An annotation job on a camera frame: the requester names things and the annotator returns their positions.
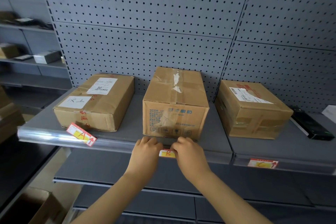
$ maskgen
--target box flap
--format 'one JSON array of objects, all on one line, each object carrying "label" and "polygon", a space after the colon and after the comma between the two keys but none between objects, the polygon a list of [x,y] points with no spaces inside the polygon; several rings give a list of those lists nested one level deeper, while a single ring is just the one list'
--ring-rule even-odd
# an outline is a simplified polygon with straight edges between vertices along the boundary
[{"label": "box flap", "polygon": [[209,107],[200,72],[175,68],[157,67],[143,99]]},{"label": "box flap", "polygon": [[[107,94],[87,94],[88,90],[97,82],[99,78],[115,78],[110,91]],[[75,89],[70,93],[65,99],[58,103],[54,109],[64,110],[64,111],[74,111],[86,113],[95,112],[95,113],[105,113],[105,114],[114,114],[116,108],[121,102],[125,92],[128,90],[129,86],[133,84],[134,77],[126,75],[116,75],[116,74],[94,74],[89,79],[87,79],[81,86]],[[76,101],[83,101],[83,106],[77,104],[73,107],[71,105],[60,106],[63,101],[68,97],[80,97]]]},{"label": "box flap", "polygon": [[[237,101],[241,108],[292,112],[289,107],[287,107],[280,99],[273,95],[261,83],[222,80],[221,84],[229,89],[229,94],[234,97],[234,99]],[[233,90],[235,89],[243,89],[251,96],[252,101],[253,99],[256,99],[256,101],[260,102],[240,101],[239,93],[237,92],[237,90],[233,92]]]}]

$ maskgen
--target price tag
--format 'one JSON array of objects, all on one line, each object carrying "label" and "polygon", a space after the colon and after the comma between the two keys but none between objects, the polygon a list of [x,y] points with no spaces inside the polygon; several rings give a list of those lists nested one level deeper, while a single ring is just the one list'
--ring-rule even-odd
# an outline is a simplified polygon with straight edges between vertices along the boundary
[{"label": "price tag", "polygon": [[77,139],[81,140],[83,143],[87,144],[88,146],[92,146],[97,140],[97,138],[95,138],[93,135],[86,132],[84,129],[80,128],[74,123],[71,123],[66,131]]},{"label": "price tag", "polygon": [[250,162],[247,166],[274,169],[277,167],[278,163],[279,161],[270,160],[270,159],[250,158]]},{"label": "price tag", "polygon": [[160,157],[175,158],[175,153],[168,149],[163,149],[159,153]]}]

